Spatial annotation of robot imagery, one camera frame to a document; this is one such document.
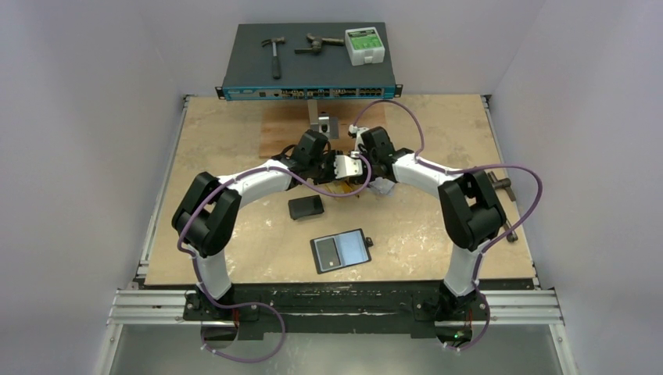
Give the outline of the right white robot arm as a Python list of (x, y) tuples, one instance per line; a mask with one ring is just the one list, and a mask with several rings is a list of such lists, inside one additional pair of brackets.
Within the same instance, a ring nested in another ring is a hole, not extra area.
[(457, 318), (475, 294), (479, 253), (496, 238), (507, 217), (487, 174), (463, 172), (421, 159), (408, 148), (395, 149), (383, 127), (349, 126), (355, 150), (371, 166), (357, 178), (361, 183), (377, 178), (415, 187), (439, 200), (443, 223), (453, 242), (450, 265), (440, 285), (439, 307)]

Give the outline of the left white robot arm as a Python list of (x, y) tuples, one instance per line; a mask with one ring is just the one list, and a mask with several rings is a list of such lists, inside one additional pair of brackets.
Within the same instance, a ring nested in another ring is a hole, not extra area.
[(197, 288), (205, 295), (203, 310), (215, 320), (233, 309), (232, 282), (224, 250), (231, 240), (241, 208), (268, 195), (304, 185), (316, 191), (321, 184), (344, 179), (342, 168), (361, 172), (362, 161), (334, 150), (329, 140), (306, 131), (295, 145), (285, 147), (257, 167), (215, 177), (195, 176), (171, 220), (177, 249), (188, 254)]

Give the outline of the black VIP card stack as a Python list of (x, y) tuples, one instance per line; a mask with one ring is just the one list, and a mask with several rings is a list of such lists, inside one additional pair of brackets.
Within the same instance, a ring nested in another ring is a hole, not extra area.
[(310, 195), (288, 201), (288, 214), (292, 220), (324, 213), (324, 204), (320, 195)]

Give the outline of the single black VIP card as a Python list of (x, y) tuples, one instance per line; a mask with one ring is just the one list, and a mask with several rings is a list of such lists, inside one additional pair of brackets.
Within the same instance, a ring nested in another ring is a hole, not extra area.
[(316, 249), (321, 272), (328, 272), (340, 266), (340, 258), (333, 238), (318, 241)]

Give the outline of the black card holder wallet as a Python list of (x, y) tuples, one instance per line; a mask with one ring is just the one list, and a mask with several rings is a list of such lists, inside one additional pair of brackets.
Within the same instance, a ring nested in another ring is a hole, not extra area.
[[(340, 258), (340, 266), (333, 270), (329, 270), (328, 272), (321, 272), (318, 263), (316, 243), (325, 238), (333, 238), (335, 240), (335, 245)], [(371, 254), (369, 249), (373, 245), (374, 242), (372, 238), (367, 237), (363, 230), (360, 228), (310, 240), (310, 248), (317, 274), (329, 273), (332, 271), (370, 262)]]

